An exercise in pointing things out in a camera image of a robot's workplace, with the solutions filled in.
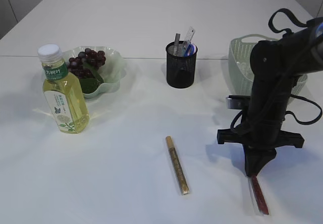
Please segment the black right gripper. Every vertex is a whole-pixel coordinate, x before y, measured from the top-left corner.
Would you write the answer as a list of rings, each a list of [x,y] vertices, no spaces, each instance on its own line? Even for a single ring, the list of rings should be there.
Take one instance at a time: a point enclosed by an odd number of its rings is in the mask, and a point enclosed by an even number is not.
[[[278,123],[264,121],[244,135],[238,135],[231,129],[218,130],[218,144],[228,142],[246,146],[243,148],[245,173],[248,177],[257,176],[262,168],[275,158],[275,148],[282,146],[303,147],[304,138],[301,134],[281,130],[284,120],[283,116]]]

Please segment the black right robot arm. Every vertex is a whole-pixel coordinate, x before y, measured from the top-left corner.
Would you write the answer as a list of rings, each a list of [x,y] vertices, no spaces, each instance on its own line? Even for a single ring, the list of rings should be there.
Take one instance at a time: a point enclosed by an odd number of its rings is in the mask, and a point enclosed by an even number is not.
[[[218,130],[218,144],[240,143],[248,177],[276,157],[282,146],[302,148],[299,133],[282,130],[292,88],[305,74],[322,70],[322,18],[307,21],[301,31],[290,30],[278,41],[262,40],[252,49],[254,80],[250,96],[230,95],[227,107],[238,110],[228,129]]]

